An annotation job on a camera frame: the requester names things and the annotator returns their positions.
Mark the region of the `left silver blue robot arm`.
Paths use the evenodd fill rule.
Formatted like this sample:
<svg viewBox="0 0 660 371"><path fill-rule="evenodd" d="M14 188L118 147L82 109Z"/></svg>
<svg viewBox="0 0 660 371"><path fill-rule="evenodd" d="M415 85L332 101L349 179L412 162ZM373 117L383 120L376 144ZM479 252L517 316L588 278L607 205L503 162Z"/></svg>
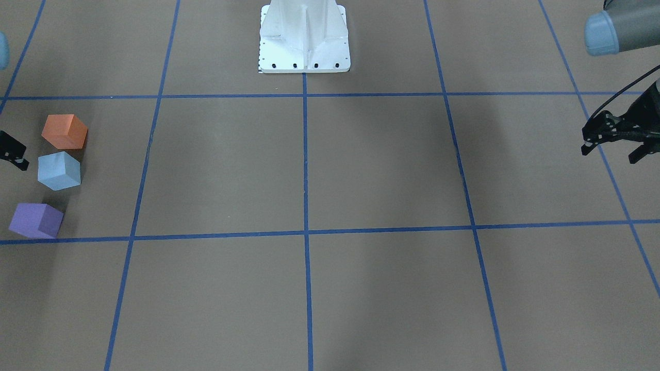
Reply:
<svg viewBox="0 0 660 371"><path fill-rule="evenodd" d="M585 22L584 44L590 56L658 45L659 1L604 1Z"/></svg>

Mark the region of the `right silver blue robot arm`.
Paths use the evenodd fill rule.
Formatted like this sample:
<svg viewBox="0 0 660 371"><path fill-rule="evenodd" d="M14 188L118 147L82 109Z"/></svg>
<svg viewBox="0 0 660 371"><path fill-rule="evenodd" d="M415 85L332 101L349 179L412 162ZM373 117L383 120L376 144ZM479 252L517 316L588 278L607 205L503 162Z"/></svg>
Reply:
<svg viewBox="0 0 660 371"><path fill-rule="evenodd" d="M10 49L7 36L1 31L1 70L9 65ZM1 130L1 160L7 161L20 171L27 171L30 162L24 158L26 146Z"/></svg>

